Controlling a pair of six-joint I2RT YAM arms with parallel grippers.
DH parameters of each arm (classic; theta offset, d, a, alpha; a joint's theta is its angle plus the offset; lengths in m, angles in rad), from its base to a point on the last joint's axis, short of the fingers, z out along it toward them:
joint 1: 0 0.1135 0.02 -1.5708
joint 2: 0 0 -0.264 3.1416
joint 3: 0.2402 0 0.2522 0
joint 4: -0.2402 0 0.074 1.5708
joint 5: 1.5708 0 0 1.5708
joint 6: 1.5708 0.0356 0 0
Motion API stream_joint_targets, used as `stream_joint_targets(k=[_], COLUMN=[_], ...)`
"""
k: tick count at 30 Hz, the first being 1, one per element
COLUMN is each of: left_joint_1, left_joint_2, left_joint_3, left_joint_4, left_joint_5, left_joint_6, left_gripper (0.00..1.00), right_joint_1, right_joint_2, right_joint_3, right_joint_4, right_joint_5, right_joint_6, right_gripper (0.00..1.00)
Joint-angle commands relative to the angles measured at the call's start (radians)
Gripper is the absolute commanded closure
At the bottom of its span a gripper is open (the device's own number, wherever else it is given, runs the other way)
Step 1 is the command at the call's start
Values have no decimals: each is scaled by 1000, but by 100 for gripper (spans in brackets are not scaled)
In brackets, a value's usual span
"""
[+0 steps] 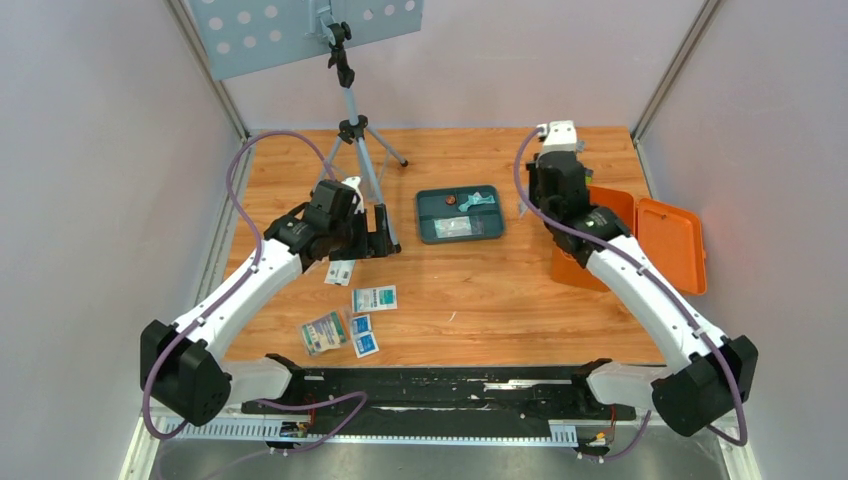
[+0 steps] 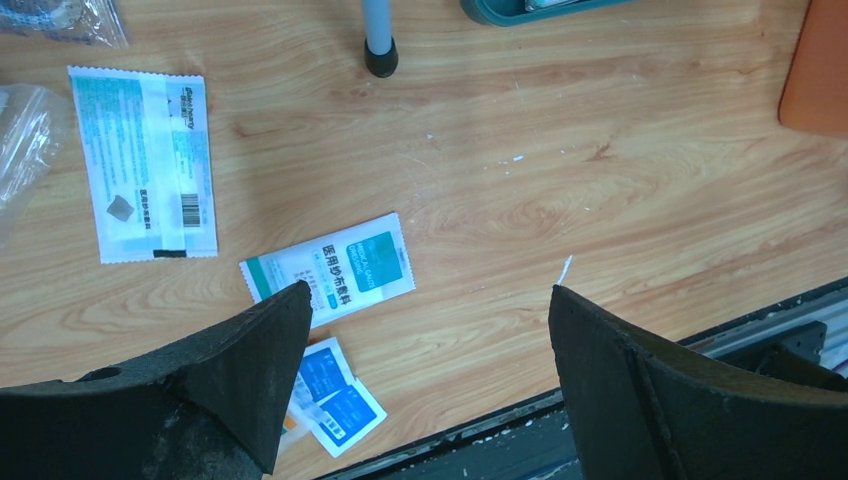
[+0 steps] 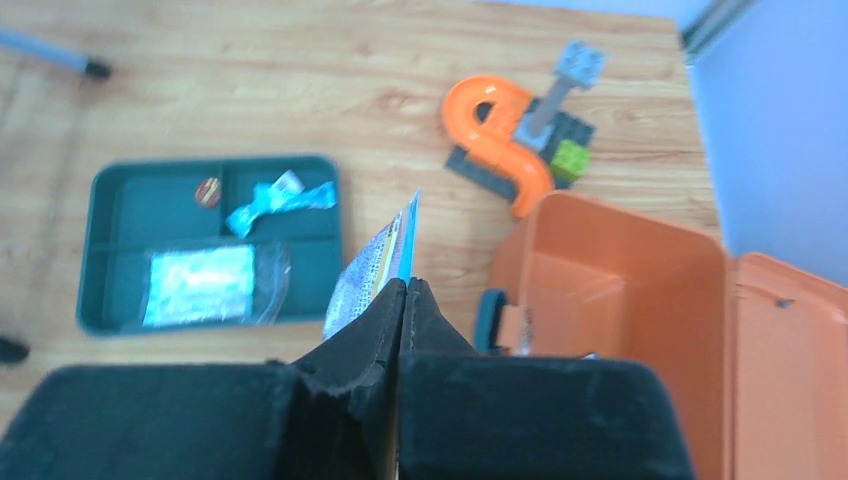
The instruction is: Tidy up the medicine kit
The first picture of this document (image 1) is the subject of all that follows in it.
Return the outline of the clear bag bandage pack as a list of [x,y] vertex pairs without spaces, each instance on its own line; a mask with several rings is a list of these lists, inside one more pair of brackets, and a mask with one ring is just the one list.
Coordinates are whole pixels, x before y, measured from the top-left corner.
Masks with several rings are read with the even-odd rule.
[[306,353],[314,357],[349,346],[350,318],[350,308],[342,307],[300,325],[298,333]]

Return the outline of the white teal gauze packet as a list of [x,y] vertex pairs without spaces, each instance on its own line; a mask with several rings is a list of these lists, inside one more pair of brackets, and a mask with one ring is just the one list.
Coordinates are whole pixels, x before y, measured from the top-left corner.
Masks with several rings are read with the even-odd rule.
[[368,287],[352,291],[352,310],[354,313],[371,313],[398,308],[395,285]]

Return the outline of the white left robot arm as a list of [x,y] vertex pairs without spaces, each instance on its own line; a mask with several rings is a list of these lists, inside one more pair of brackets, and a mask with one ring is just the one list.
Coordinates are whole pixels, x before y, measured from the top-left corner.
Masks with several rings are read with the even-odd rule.
[[192,426],[203,426],[227,406],[269,400],[283,413],[298,411],[306,386],[278,355],[228,362],[240,332],[283,288],[325,259],[387,257],[397,248],[384,204],[374,205],[368,228],[361,179],[322,180],[310,199],[270,223],[248,258],[207,298],[169,324],[154,320],[140,336],[140,386],[145,404],[156,400]]

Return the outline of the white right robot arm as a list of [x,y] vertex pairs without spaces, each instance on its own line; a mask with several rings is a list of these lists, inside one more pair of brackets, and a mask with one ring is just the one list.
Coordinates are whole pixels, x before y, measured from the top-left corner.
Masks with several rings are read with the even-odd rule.
[[562,252],[617,296],[665,362],[646,367],[600,359],[585,365],[570,392],[575,411],[592,418],[610,404],[651,410],[685,437],[711,429],[730,412],[742,420],[758,360],[753,342],[730,338],[702,317],[648,260],[625,223],[591,202],[574,152],[537,154],[526,168],[522,199],[529,210]]

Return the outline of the teal divided tray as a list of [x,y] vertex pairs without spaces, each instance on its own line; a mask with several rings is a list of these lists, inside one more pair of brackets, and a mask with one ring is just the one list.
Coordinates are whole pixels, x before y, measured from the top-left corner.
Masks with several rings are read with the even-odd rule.
[[[462,204],[469,195],[480,192],[482,195],[493,195],[496,204],[477,205],[467,212],[460,212],[458,205]],[[448,205],[446,197],[455,195],[457,203]],[[505,219],[501,208],[500,196],[493,185],[471,185],[448,188],[438,188],[419,191],[415,195],[414,205],[419,239],[427,245],[492,240],[500,238],[505,232]],[[482,221],[484,233],[474,237],[437,239],[433,221],[435,219],[471,216]]]

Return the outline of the teal sachet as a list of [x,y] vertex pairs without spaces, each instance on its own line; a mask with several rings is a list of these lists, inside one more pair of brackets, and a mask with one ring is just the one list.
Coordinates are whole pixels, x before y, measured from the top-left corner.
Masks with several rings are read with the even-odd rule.
[[472,201],[472,200],[470,200],[470,197],[472,197],[474,194],[469,195],[469,196],[467,197],[467,199],[466,199],[466,200],[465,200],[462,204],[459,204],[459,205],[458,205],[458,210],[459,210],[460,212],[467,212],[467,211],[468,211],[471,207],[475,206],[475,205],[473,204],[473,201]]
[[497,200],[495,199],[495,197],[493,195],[482,195],[480,192],[476,192],[472,197],[470,197],[470,200],[473,201],[473,204],[475,206],[477,206],[477,205],[489,205],[489,204],[496,204],[497,203]]

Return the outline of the white teal dressing packet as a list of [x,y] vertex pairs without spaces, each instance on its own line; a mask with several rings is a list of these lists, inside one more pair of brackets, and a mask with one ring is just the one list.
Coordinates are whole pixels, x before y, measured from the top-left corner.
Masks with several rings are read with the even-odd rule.
[[337,286],[348,286],[356,265],[355,260],[335,260],[329,263],[324,283]]

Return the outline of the clear bag teal gauze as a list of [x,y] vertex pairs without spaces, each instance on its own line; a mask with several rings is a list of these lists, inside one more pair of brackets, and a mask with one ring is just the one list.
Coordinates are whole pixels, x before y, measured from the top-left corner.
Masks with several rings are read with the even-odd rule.
[[459,216],[433,221],[437,239],[474,237],[484,233],[482,221],[471,216]]

